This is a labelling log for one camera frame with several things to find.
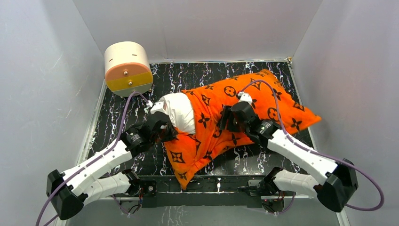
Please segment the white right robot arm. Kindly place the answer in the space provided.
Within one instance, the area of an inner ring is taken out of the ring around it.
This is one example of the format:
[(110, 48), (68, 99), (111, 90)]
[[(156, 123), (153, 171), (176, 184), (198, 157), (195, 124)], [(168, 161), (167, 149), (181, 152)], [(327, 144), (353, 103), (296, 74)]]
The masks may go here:
[(249, 182), (249, 193), (277, 195), (290, 191), (316, 197), (327, 209), (340, 212), (358, 188), (354, 169), (342, 163), (309, 152), (309, 147), (285, 134), (273, 120), (261, 120), (248, 102), (225, 106), (219, 126), (229, 132), (243, 132), (250, 140), (276, 152), (306, 171), (293, 173), (274, 168), (258, 183)]

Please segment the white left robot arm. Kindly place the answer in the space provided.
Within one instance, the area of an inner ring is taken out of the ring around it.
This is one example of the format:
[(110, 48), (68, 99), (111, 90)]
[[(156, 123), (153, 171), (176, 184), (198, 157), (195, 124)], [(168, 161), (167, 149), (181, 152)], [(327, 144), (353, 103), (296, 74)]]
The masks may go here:
[(130, 169), (114, 176), (105, 177), (105, 174), (148, 151), (155, 143), (171, 141), (176, 136), (171, 118), (165, 113), (155, 112), (143, 123), (123, 131), (113, 144), (83, 163), (64, 172), (50, 172), (46, 194), (58, 217), (70, 219), (88, 204), (114, 194), (153, 197), (156, 182), (141, 180)]

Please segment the white pillow insert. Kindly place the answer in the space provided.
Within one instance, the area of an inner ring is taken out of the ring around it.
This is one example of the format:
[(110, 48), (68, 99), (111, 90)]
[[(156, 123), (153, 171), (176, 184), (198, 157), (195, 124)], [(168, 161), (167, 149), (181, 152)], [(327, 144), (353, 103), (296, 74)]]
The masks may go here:
[(151, 108), (151, 113), (166, 114), (174, 127), (181, 132), (195, 134), (194, 111), (184, 93), (170, 93), (162, 96)]

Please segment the orange patterned pillowcase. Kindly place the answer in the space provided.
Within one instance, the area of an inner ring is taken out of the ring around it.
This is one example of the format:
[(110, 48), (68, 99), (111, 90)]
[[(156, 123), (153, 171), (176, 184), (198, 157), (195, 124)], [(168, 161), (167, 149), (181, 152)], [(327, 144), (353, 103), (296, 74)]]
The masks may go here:
[(167, 94), (161, 101), (177, 130), (164, 147), (182, 189), (217, 156), (252, 144), (247, 132), (264, 120), (283, 124), (289, 134), (321, 120), (267, 69)]

